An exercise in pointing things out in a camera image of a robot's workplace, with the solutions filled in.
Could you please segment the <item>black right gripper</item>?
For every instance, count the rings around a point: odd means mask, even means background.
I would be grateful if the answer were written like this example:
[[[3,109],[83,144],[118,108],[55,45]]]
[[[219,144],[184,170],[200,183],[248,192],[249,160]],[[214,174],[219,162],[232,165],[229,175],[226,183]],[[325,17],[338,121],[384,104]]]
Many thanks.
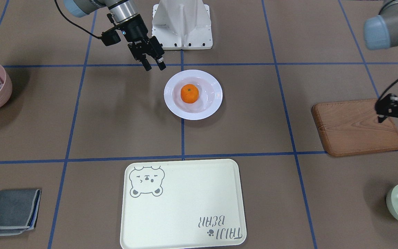
[[[147,55],[155,60],[161,71],[166,69],[161,43],[156,36],[148,36],[148,29],[140,15],[125,21],[123,31],[133,57],[142,63],[147,72],[152,69],[151,64],[146,59]]]

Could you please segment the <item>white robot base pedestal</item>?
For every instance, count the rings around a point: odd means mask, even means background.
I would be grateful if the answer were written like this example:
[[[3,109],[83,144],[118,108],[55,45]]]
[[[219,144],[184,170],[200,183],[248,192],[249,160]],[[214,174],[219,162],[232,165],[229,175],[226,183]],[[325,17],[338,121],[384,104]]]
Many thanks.
[[[202,0],[161,0],[152,14],[152,35],[164,50],[213,47],[210,7]]]

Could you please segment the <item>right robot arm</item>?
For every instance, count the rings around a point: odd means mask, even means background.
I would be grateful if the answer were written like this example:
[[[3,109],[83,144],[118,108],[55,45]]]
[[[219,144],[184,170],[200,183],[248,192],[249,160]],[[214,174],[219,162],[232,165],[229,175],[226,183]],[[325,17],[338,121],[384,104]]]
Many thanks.
[[[153,58],[162,71],[166,68],[164,63],[164,49],[156,36],[149,36],[149,31],[142,19],[133,0],[65,0],[63,1],[67,11],[75,17],[88,16],[101,8],[107,8],[107,18],[113,25],[112,28],[101,33],[100,36],[84,29],[80,25],[68,19],[59,4],[55,1],[57,10],[69,23],[83,30],[87,34],[102,41],[108,47],[118,44],[121,41],[121,33],[127,41],[127,46],[136,61],[142,63],[146,71],[152,66],[147,56]]]

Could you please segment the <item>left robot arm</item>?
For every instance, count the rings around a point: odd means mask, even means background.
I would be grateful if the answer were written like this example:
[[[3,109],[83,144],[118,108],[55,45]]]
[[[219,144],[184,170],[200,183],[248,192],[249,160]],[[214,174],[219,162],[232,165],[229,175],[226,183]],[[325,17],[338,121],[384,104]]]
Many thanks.
[[[389,49],[398,47],[398,0],[385,0],[377,16],[367,19],[363,26],[367,49]],[[392,82],[375,102],[378,122],[387,118],[398,118],[398,96],[389,90],[398,83]]]

